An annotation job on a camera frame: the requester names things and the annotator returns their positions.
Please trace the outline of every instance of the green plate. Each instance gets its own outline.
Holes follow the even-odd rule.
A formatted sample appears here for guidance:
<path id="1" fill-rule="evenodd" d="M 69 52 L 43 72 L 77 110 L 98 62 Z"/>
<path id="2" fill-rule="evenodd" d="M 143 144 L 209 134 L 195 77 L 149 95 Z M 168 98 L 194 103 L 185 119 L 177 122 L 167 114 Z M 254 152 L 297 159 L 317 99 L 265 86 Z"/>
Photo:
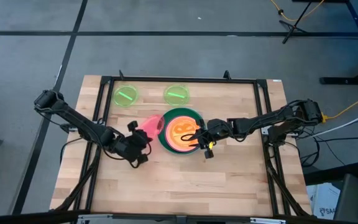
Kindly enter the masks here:
<path id="1" fill-rule="evenodd" d="M 164 128 L 161 130 L 161 133 L 158 135 L 158 139 L 160 140 L 161 144 L 168 149 L 168 151 L 173 152 L 175 154 L 189 154 L 198 149 L 198 147 L 195 147 L 193 150 L 187 151 L 187 152 L 179 152 L 176 151 L 174 148 L 172 148 L 169 143 L 167 142 L 167 139 L 165 138 L 165 131 L 166 128 L 171 120 L 173 120 L 176 117 L 179 116 L 189 116 L 193 119 L 200 120 L 203 119 L 196 111 L 189 109 L 189 108 L 175 108 L 172 109 L 164 114 Z"/>
<path id="2" fill-rule="evenodd" d="M 137 100 L 137 90 L 132 85 L 121 85 L 114 92 L 113 100 L 115 104 L 122 107 L 133 105 Z"/>
<path id="3" fill-rule="evenodd" d="M 172 106 L 185 105 L 189 99 L 189 90 L 184 85 L 173 84 L 164 91 L 164 100 Z"/>

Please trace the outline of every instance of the pink object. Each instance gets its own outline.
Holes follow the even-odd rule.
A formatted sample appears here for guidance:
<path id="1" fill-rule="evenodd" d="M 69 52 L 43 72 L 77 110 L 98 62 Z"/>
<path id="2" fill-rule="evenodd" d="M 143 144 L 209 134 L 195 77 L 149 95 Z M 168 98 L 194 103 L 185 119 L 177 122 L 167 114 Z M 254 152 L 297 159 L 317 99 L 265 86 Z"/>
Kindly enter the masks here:
<path id="1" fill-rule="evenodd" d="M 162 115 L 152 115 L 148 117 L 139 127 L 147 133 L 147 137 L 155 139 L 164 128 L 164 117 Z"/>

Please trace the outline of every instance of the wooden tabletop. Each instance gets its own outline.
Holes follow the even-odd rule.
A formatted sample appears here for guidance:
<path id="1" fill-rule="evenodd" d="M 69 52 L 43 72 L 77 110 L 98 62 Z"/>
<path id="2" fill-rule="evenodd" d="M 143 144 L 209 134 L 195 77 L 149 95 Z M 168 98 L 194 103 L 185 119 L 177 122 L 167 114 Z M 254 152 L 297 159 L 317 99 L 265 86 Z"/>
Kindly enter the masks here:
<path id="1" fill-rule="evenodd" d="M 78 97 L 76 110 L 89 119 L 100 79 L 101 76 L 85 76 Z M 277 110 L 286 104 L 283 83 L 280 80 L 267 80 L 267 83 L 272 109 Z M 112 102 L 107 125 L 124 134 L 129 134 L 129 122 L 136 120 L 141 124 L 149 116 L 164 114 L 173 108 L 163 99 L 164 89 L 173 83 L 119 81 L 114 82 L 114 89 L 123 84 L 135 86 L 139 98 L 128 108 Z M 257 116 L 254 87 L 250 84 L 183 84 L 190 92 L 190 101 L 185 106 L 196 110 L 205 120 Z M 265 113 L 262 89 L 260 97 Z M 68 141 L 77 137 L 77 133 L 70 133 Z M 127 161 L 115 161 L 102 153 L 92 212 L 272 216 L 259 131 L 247 136 L 244 142 L 219 141 L 213 147 L 215 157 L 212 159 L 205 159 L 201 150 L 189 155 L 173 154 L 158 139 L 152 141 L 151 146 L 149 161 L 138 169 L 133 169 Z M 59 206 L 78 182 L 85 147 L 84 140 L 66 147 L 50 208 Z M 311 213 L 297 150 L 284 145 L 280 153 L 289 191 L 303 209 Z M 85 207 L 87 191 L 88 186 L 81 208 Z M 283 213 L 277 186 L 276 193 L 279 211 Z"/>

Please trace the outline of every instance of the orange object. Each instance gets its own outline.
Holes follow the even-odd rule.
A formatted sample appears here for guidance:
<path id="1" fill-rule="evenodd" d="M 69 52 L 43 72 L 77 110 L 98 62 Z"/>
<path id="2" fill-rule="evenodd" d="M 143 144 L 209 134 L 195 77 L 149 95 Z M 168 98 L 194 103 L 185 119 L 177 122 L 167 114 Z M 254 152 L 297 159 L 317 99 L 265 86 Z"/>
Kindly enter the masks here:
<path id="1" fill-rule="evenodd" d="M 168 144 L 176 151 L 187 152 L 193 150 L 192 144 L 197 144 L 198 140 L 182 141 L 180 138 L 186 134 L 194 134 L 200 127 L 196 120 L 189 116 L 179 116 L 171 120 L 166 128 L 165 137 Z"/>

